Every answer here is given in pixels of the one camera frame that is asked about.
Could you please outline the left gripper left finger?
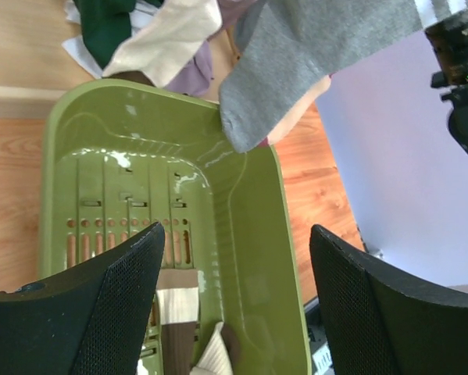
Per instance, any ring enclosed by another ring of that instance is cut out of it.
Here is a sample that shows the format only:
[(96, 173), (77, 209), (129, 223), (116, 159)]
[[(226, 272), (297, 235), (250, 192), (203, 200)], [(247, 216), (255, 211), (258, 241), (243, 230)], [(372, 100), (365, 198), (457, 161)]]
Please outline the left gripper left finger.
[(135, 374), (163, 259), (160, 223), (0, 292), (0, 374)]

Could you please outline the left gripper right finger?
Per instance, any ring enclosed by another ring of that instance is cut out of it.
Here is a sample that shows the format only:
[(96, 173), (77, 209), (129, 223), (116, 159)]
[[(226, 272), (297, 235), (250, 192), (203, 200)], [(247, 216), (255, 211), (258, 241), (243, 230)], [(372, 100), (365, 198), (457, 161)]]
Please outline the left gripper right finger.
[(314, 225), (311, 254), (336, 374), (468, 374), (468, 294)]

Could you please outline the pink sock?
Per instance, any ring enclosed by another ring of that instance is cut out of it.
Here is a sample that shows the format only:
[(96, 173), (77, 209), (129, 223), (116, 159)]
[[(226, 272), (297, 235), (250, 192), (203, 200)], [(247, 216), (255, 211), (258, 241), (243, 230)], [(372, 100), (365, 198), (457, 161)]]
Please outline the pink sock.
[(234, 26), (253, 1), (219, 1), (222, 27), (209, 37), (193, 59), (164, 88), (182, 95), (219, 101), (221, 82), (240, 59)]

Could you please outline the dark green sock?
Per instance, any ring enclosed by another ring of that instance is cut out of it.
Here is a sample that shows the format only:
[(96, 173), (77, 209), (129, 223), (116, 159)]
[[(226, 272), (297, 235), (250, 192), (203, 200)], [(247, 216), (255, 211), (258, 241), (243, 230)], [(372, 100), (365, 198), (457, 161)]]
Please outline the dark green sock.
[(160, 0), (78, 0), (85, 47), (101, 69), (109, 64), (114, 52), (128, 38), (151, 23), (163, 5)]

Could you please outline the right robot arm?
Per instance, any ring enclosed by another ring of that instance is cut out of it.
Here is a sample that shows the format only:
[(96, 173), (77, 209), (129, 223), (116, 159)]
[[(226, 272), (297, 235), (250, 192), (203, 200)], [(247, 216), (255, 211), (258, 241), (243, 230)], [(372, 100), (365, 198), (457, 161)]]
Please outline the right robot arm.
[(440, 70), (432, 75), (432, 88), (448, 88), (441, 94), (450, 102), (448, 131), (468, 155), (468, 9), (425, 30)]

